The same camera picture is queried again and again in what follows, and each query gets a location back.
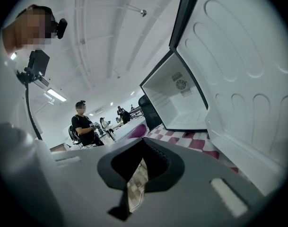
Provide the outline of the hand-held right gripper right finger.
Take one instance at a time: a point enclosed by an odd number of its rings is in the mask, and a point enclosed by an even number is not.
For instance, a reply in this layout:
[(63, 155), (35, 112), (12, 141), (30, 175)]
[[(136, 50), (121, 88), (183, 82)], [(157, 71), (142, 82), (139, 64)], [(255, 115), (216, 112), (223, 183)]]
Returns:
[(183, 176), (185, 163), (182, 158), (170, 149), (143, 138), (143, 160), (148, 171), (148, 182), (145, 191), (164, 192), (173, 187)]

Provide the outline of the ceiling lamp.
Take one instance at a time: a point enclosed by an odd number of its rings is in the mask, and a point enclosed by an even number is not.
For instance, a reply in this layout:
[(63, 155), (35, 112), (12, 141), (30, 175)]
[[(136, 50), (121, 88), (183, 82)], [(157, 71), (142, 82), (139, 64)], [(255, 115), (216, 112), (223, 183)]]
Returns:
[(57, 92), (55, 92), (53, 89), (48, 89), (47, 93), (52, 95), (53, 97), (57, 98), (58, 100), (60, 100), (61, 102), (66, 102), (67, 99), (64, 98), (63, 96), (61, 96), (60, 94), (58, 94)]

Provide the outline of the black office chair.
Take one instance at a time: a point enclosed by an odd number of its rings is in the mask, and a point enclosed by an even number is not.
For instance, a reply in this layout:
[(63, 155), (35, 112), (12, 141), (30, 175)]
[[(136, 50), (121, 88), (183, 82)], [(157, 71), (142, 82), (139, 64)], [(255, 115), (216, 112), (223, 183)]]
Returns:
[(141, 110), (146, 120), (146, 124), (150, 131), (162, 123), (160, 117), (158, 116), (156, 110), (154, 109), (153, 105), (150, 103), (146, 95), (143, 95), (139, 99), (138, 104), (141, 107)]

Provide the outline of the white gridded cloth table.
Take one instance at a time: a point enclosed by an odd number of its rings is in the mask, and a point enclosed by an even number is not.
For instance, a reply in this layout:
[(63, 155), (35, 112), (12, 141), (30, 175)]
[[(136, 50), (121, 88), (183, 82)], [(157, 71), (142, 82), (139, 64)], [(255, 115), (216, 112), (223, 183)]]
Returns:
[(116, 142), (126, 138), (137, 126), (146, 125), (145, 118), (132, 119), (128, 123), (124, 124), (120, 128), (114, 131), (114, 138)]

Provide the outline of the red white checkered table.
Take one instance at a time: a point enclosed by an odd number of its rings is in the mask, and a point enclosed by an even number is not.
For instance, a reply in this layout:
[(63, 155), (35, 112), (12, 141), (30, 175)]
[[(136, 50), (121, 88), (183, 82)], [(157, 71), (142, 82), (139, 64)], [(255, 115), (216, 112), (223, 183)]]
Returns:
[(232, 163), (219, 149), (217, 149), (210, 141), (209, 135), (206, 132), (177, 132), (177, 131), (168, 131), (165, 129), (163, 124), (157, 126), (155, 129), (151, 130), (145, 135), (148, 138), (162, 140), (202, 152), (209, 156), (214, 157), (220, 163), (226, 165), (236, 173), (240, 174), (241, 171)]

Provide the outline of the person's white shirt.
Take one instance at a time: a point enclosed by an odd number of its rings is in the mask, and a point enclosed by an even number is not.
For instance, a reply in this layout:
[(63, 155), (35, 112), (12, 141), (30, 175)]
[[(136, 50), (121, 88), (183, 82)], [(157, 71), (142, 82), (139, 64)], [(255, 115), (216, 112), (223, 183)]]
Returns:
[(0, 146), (14, 133), (37, 139), (26, 105), (26, 88), (17, 78), (16, 63), (0, 41)]

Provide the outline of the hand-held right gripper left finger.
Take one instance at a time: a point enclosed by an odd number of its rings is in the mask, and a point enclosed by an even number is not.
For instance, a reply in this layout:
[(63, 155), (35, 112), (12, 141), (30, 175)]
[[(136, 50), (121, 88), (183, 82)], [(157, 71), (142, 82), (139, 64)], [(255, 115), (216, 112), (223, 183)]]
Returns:
[(108, 187), (117, 190), (127, 188), (127, 183), (143, 158), (143, 144), (142, 138), (134, 139), (99, 159), (97, 171)]

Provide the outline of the white mini fridge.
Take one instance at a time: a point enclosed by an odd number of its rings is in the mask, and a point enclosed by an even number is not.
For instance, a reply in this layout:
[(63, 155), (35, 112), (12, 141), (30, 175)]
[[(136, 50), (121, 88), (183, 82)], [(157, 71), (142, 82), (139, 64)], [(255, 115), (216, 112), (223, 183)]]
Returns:
[(180, 0), (141, 83), (163, 125), (207, 131), (264, 195), (288, 174), (288, 28), (269, 0)]

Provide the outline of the black chest-mounted device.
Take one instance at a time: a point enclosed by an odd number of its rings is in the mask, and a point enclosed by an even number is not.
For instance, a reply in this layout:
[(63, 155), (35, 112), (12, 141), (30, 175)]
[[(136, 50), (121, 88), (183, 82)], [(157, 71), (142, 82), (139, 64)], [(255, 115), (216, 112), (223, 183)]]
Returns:
[(45, 76), (49, 60), (50, 57), (43, 50), (31, 51), (28, 66), (24, 68), (23, 72), (17, 74), (17, 78), (24, 85), (42, 79)]

